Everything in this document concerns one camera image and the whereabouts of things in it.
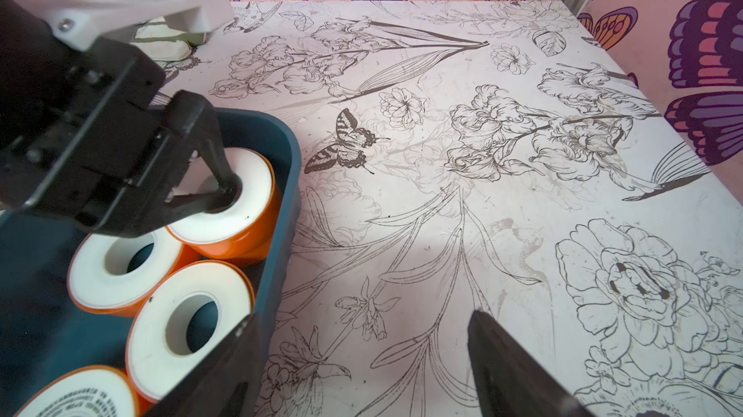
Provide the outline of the teal plastic storage box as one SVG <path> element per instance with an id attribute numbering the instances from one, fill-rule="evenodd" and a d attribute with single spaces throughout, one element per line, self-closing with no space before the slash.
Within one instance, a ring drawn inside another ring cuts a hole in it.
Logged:
<path id="1" fill-rule="evenodd" d="M 249 416 L 300 209 L 290 128 L 218 112 L 228 209 L 139 237 L 1 218 L 5 416 Z"/>

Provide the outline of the white tape roll front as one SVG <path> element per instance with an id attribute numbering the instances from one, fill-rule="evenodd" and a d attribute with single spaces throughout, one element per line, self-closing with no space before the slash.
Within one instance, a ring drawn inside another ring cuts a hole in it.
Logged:
<path id="1" fill-rule="evenodd" d="M 36 393 L 15 416 L 141 416 L 139 394 L 127 374 L 90 366 L 61 376 Z"/>

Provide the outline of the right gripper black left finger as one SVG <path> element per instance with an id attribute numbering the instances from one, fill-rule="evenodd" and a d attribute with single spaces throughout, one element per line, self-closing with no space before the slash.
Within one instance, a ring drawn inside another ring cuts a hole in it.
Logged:
<path id="1" fill-rule="evenodd" d="M 250 314 L 145 416 L 253 416 L 263 370 L 260 317 Z"/>

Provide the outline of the white orange tape roll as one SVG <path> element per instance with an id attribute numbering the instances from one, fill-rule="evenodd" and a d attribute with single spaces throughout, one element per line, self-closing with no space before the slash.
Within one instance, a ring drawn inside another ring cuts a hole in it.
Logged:
<path id="1" fill-rule="evenodd" d="M 209 304 L 216 308 L 214 330 L 193 349 L 189 325 Z M 139 395 L 150 403 L 162 401 L 254 306 L 248 277 L 227 262 L 195 262 L 169 275 L 145 300 L 128 336 L 126 371 Z"/>

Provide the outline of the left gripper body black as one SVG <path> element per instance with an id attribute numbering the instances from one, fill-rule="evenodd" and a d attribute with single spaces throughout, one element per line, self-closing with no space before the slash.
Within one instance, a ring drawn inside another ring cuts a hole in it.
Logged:
<path id="1" fill-rule="evenodd" d="M 135 237 L 166 219 L 154 173 L 168 130 L 149 106 L 164 70 L 98 38 L 78 51 L 1 2 L 1 204 L 89 233 Z"/>

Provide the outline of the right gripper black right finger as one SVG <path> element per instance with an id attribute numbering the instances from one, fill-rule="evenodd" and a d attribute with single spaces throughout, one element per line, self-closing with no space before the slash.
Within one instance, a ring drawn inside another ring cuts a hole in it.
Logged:
<path id="1" fill-rule="evenodd" d="M 488 313 L 472 313 L 467 348 L 484 416 L 589 416 Z"/>

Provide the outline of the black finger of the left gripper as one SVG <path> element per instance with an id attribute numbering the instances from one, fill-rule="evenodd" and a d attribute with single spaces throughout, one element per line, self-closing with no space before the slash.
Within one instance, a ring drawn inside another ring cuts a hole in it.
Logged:
<path id="1" fill-rule="evenodd" d="M 163 125 L 168 144 L 159 171 L 157 200 L 164 214 L 218 213 L 239 197 L 241 179 L 226 159 L 218 117 L 212 104 L 202 95 L 181 90 L 166 106 Z M 172 190 L 187 173 L 196 153 L 217 181 L 214 191 L 176 196 Z"/>

